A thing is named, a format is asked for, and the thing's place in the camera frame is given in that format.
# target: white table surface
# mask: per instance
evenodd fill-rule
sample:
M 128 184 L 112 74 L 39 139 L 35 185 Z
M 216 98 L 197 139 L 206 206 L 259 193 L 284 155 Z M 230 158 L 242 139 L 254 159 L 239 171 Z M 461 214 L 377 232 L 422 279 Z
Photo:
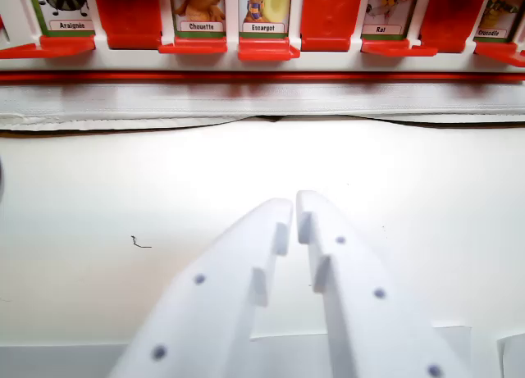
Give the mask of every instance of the white table surface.
M 524 160 L 525 129 L 382 121 L 0 139 L 0 345 L 126 342 L 229 224 L 315 189 L 435 325 L 472 327 L 474 376 L 497 377 L 496 340 L 525 332 Z M 292 239 L 253 335 L 325 332 L 309 284 Z

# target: red flap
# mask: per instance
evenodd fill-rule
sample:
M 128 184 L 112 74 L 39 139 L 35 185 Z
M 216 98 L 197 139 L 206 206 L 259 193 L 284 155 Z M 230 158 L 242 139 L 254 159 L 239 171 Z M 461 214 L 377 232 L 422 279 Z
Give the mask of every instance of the red flap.
M 410 41 L 408 39 L 363 39 L 363 46 L 361 47 L 361 51 L 387 57 L 433 57 L 437 54 L 437 48 L 428 48 L 425 46 L 410 47 Z
M 348 52 L 361 0 L 303 0 L 301 51 Z
M 525 67 L 525 52 L 518 52 L 516 43 L 477 42 L 476 54 L 492 58 L 519 68 Z
M 55 58 L 67 57 L 89 52 L 95 49 L 93 37 L 49 38 L 40 37 L 40 47 L 36 44 L 24 44 L 15 48 L 0 50 L 0 59 L 9 58 Z
M 462 52 L 484 0 L 430 0 L 421 26 L 422 45 Z
M 97 0 L 110 48 L 157 49 L 161 45 L 159 0 Z
M 158 47 L 161 54 L 216 54 L 226 52 L 226 37 L 220 39 L 176 38 L 175 43 Z
M 239 38 L 241 61 L 289 61 L 299 58 L 300 51 L 290 46 L 288 38 L 284 39 L 246 39 Z

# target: black mark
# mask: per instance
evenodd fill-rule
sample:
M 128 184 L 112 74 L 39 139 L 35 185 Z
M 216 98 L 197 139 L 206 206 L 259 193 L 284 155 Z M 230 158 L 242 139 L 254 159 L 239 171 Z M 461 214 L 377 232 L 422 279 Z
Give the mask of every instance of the black mark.
M 201 285 L 206 280 L 206 276 L 204 274 L 197 274 L 194 278 L 195 284 Z
M 155 360 L 161 360 L 166 356 L 166 348 L 163 345 L 157 345 L 151 354 L 152 358 Z
M 443 375 L 443 371 L 441 370 L 441 368 L 439 366 L 434 364 L 434 365 L 428 367 L 428 374 L 430 376 L 442 376 Z
M 280 121 L 286 116 L 255 116 L 254 118 L 258 118 L 259 120 L 266 120 L 271 122 Z
M 374 290 L 374 296 L 376 296 L 377 298 L 385 298 L 386 292 L 382 288 L 377 288 L 376 290 Z
M 151 248 L 151 247 L 148 246 L 148 245 L 138 245 L 138 244 L 137 244 L 137 239 L 136 239 L 134 236 L 131 236 L 131 239 L 133 240 L 133 245 L 136 245 L 136 246 L 139 247 L 139 248 Z

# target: white fabric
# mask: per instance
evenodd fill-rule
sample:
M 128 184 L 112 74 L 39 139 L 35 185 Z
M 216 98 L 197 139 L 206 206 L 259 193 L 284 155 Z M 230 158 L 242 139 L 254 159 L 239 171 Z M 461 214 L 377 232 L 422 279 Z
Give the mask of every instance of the white fabric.
M 525 87 L 521 82 L 417 81 L 0 86 L 3 130 L 178 128 L 288 115 L 447 123 L 525 121 Z

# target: screw hole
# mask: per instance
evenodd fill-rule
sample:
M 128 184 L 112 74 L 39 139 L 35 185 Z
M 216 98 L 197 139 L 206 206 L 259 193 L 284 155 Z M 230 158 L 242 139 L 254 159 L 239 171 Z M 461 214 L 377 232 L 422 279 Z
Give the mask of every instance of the screw hole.
M 440 377 L 440 376 L 443 376 L 443 371 L 441 370 L 439 366 L 434 364 L 428 367 L 428 374 L 430 376 Z
M 195 284 L 201 285 L 206 280 L 206 276 L 204 274 L 197 274 L 194 278 Z
M 154 360 L 161 360 L 166 356 L 166 348 L 162 345 L 157 345 L 152 352 L 152 357 Z
M 377 288 L 376 290 L 374 290 L 374 296 L 376 296 L 377 298 L 385 298 L 386 292 L 383 288 Z

